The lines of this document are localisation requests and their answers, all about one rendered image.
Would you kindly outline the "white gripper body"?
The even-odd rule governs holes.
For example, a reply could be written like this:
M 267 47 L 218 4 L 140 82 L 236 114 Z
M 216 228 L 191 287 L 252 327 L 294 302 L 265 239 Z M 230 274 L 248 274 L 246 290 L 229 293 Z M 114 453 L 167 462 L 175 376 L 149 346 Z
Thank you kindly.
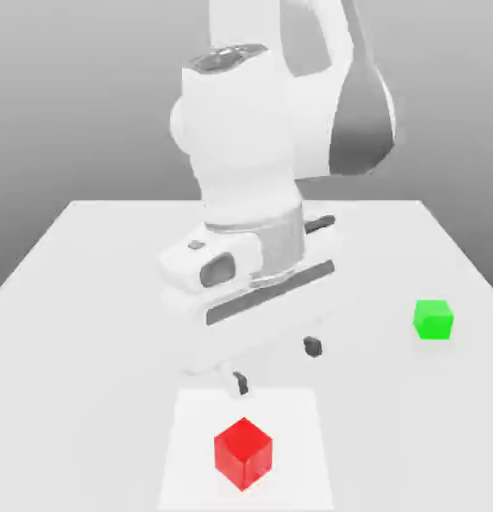
M 258 283 L 260 259 L 236 255 L 160 257 L 160 340 L 178 371 L 197 375 L 298 332 L 335 306 L 336 265 L 306 256 L 290 272 Z

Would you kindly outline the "small green cube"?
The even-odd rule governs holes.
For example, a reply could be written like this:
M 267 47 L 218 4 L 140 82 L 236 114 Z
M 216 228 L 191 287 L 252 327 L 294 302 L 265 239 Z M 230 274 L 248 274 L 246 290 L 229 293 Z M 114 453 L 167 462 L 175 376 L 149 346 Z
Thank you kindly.
M 446 300 L 419 299 L 416 302 L 413 326 L 421 340 L 448 340 L 454 313 Z

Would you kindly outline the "small red cube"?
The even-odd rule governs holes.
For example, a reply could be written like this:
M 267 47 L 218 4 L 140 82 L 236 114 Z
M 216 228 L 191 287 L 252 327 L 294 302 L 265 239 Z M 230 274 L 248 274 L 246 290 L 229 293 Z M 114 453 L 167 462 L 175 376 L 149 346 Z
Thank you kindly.
M 273 464 L 273 439 L 243 417 L 214 437 L 214 465 L 236 488 L 245 491 Z

